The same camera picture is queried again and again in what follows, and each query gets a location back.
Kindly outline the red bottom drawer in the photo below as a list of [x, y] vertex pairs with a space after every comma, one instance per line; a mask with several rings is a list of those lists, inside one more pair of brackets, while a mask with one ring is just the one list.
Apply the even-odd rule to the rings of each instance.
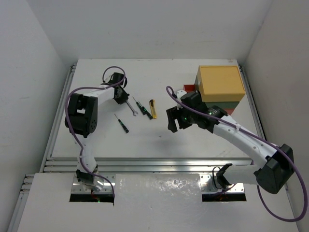
[[[196, 91], [195, 85], [184, 85], [183, 90], [186, 92], [194, 92]], [[213, 106], [218, 106], [224, 109], [229, 115], [232, 114], [235, 108], [238, 106], [238, 101], [226, 101], [226, 102], [206, 102], [206, 105], [210, 108]]]

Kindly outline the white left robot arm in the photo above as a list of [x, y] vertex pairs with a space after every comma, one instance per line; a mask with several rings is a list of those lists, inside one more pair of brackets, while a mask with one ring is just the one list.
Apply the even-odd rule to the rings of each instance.
[[91, 192], [100, 192], [105, 184], [114, 187], [110, 180], [98, 173], [98, 165], [91, 151], [90, 135], [98, 125], [98, 107], [113, 100], [123, 104], [129, 94], [124, 90], [127, 84], [125, 73], [115, 72], [108, 82], [103, 81], [99, 87], [79, 87], [70, 92], [65, 103], [65, 126], [81, 148], [77, 157], [77, 181]]

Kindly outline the silver wrench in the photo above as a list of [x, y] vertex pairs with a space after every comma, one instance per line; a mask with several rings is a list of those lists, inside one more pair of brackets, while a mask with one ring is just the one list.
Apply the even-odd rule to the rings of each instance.
[[132, 111], [133, 116], [137, 116], [138, 112], [133, 108], [133, 106], [128, 101], [126, 101], [126, 104], [128, 105], [128, 107]]

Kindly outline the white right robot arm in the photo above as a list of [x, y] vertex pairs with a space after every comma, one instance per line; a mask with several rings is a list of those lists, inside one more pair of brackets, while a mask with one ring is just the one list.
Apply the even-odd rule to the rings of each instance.
[[227, 111], [217, 105], [208, 107], [198, 91], [168, 94], [177, 105], [167, 110], [168, 129], [173, 133], [194, 124], [233, 144], [253, 161], [252, 165], [225, 164], [214, 175], [217, 189], [226, 189], [236, 183], [257, 185], [271, 194], [277, 194], [294, 173], [291, 163], [293, 150], [286, 144], [267, 144], [260, 137], [237, 123]]

